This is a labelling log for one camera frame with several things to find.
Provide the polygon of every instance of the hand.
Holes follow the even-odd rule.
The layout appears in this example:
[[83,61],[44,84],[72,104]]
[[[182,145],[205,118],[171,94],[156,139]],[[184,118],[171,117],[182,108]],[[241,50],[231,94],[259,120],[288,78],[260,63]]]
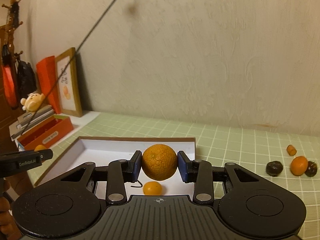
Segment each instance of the hand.
[[[4,191],[10,188],[9,181],[4,181]],[[22,237],[12,215],[9,213],[10,204],[5,197],[0,198],[0,231],[7,236],[7,240],[18,240]]]

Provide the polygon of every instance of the wooden picture frame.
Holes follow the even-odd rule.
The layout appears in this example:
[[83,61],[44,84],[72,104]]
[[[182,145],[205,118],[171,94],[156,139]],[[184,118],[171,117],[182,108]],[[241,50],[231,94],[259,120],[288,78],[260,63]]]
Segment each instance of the wooden picture frame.
[[[70,48],[55,58],[57,78],[75,53],[76,49]],[[66,71],[58,81],[57,87],[62,113],[81,117],[83,114],[78,90],[75,57],[71,60]]]

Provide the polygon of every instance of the blue gripper pad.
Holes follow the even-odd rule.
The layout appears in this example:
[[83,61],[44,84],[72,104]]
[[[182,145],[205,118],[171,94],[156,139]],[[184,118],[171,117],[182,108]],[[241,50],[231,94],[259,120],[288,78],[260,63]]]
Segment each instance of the blue gripper pad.
[[138,180],[140,170],[141,170],[142,152],[136,151],[130,161],[134,161],[133,181],[136,182]]
[[190,161],[190,160],[183,151],[179,151],[177,156],[178,156],[178,169],[180,172],[181,179],[183,182],[187,182],[187,179],[188,179],[187,161]]

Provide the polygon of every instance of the stuffed toy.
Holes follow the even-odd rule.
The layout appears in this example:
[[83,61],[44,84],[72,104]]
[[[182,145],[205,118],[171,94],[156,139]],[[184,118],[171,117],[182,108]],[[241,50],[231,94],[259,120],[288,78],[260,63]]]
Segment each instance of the stuffed toy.
[[23,105],[22,109],[27,112],[35,112],[43,103],[44,94],[32,93],[27,99],[22,98],[20,103]]

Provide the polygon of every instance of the white wall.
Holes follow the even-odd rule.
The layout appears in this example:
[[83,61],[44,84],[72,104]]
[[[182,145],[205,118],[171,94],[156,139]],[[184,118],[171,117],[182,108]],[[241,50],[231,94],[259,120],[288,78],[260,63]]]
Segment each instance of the white wall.
[[[17,51],[35,64],[78,46],[110,1],[23,0]],[[319,4],[118,0],[81,50],[82,103],[320,135]]]

